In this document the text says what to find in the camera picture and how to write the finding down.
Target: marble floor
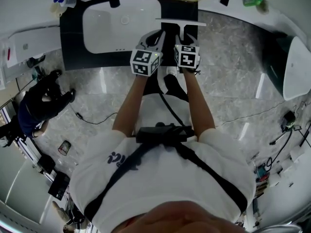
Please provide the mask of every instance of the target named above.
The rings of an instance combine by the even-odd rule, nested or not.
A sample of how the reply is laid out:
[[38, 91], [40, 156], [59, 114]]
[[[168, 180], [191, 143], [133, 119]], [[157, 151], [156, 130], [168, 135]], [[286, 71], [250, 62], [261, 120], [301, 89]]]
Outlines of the marble floor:
[[[250, 164], [266, 162], [286, 141], [286, 137], [275, 146], [269, 142], [280, 133], [280, 120], [292, 110], [297, 113], [303, 128], [311, 119], [311, 105], [302, 110], [302, 102], [309, 104], [309, 95], [285, 101], [264, 74], [261, 51], [264, 39], [269, 34], [248, 23], [208, 12], [199, 12], [199, 21], [206, 27], [199, 27], [198, 40], [201, 52], [201, 75], [198, 82], [214, 116], [217, 128], [231, 135], [241, 144], [241, 149]], [[61, 50], [47, 54], [41, 65], [47, 73], [63, 69]], [[158, 72], [159, 84], [165, 92], [163, 82], [165, 67]], [[59, 78], [64, 91], [69, 87], [77, 90], [72, 108], [85, 120], [99, 122], [117, 112], [134, 80], [130, 67], [105, 67], [66, 71]], [[186, 90], [182, 74], [177, 76]], [[31, 71], [18, 78], [19, 87], [31, 80]], [[259, 81], [263, 81], [258, 90]], [[100, 125], [91, 125], [78, 119], [67, 106], [56, 118], [50, 120], [46, 133], [35, 139], [37, 146], [56, 162], [56, 168], [71, 176], [84, 153], [87, 153], [88, 139], [111, 129], [114, 116]], [[285, 159], [289, 151], [300, 143], [302, 137], [294, 132], [290, 142], [279, 156]], [[72, 147], [67, 156], [58, 153], [57, 148], [64, 140]]]

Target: drain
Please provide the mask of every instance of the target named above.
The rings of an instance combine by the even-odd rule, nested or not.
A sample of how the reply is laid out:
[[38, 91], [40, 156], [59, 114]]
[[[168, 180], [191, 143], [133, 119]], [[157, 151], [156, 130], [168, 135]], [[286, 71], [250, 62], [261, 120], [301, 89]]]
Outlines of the drain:
[[121, 23], [123, 25], [126, 25], [126, 24], [129, 24], [130, 22], [130, 17], [129, 16], [122, 16], [121, 19], [120, 19]]

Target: sticker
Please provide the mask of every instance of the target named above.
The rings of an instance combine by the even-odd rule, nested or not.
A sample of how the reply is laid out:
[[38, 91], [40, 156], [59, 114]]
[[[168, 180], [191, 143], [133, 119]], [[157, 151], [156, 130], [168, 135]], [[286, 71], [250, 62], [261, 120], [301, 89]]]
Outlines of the sticker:
[[157, 57], [155, 61], [151, 64], [151, 72], [153, 72], [159, 65], [160, 57]]
[[182, 51], [185, 51], [185, 52], [195, 52], [195, 47], [191, 47], [191, 46], [182, 46], [182, 47], [181, 47], [181, 50], [182, 50]]
[[151, 57], [151, 52], [145, 52], [145, 51], [137, 51], [134, 57], [133, 61], [136, 62], [142, 62], [142, 63], [148, 63]]
[[177, 50], [177, 48], [175, 48], [175, 61], [178, 64], [178, 57], [179, 57], [179, 52]]
[[148, 75], [148, 67], [144, 65], [133, 64], [134, 73]]
[[181, 54], [181, 66], [188, 66], [188, 67], [196, 67], [195, 66], [195, 54]]

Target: bottle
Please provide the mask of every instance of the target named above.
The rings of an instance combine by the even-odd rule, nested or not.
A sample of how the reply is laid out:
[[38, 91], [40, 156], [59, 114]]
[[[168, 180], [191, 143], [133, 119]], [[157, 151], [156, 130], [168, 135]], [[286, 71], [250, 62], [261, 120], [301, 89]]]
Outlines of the bottle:
[[62, 7], [74, 8], [74, 6], [76, 6], [77, 0], [53, 0], [53, 2], [58, 2]]
[[260, 5], [262, 0], [243, 0], [243, 5], [245, 7]]

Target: black harness strap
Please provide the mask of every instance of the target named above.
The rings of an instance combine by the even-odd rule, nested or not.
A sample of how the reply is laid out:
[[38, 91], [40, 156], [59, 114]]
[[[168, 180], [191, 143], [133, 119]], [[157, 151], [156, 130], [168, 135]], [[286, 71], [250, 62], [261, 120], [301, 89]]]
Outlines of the black harness strap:
[[[125, 174], [127, 173], [131, 167], [135, 166], [137, 162], [141, 159], [141, 157], [147, 153], [149, 150], [156, 147], [158, 144], [148, 144], [142, 143], [125, 161], [124, 163], [115, 171], [115, 173], [111, 176], [106, 188], [104, 191], [93, 201], [91, 201], [84, 210], [84, 215], [86, 218], [92, 222], [95, 214], [99, 210], [103, 199], [110, 188]], [[243, 195], [243, 193], [229, 181], [222, 178], [218, 175], [213, 169], [211, 169], [205, 162], [203, 162], [193, 150], [184, 146], [180, 142], [175, 143], [167, 143], [164, 144], [166, 146], [172, 146], [176, 148], [176, 151], [180, 154], [180, 156], [186, 160], [190, 160], [198, 167], [202, 168], [204, 171], [209, 173], [217, 183], [222, 187], [222, 189], [232, 198], [232, 200], [236, 203], [241, 213], [243, 213], [247, 208], [247, 199]]]

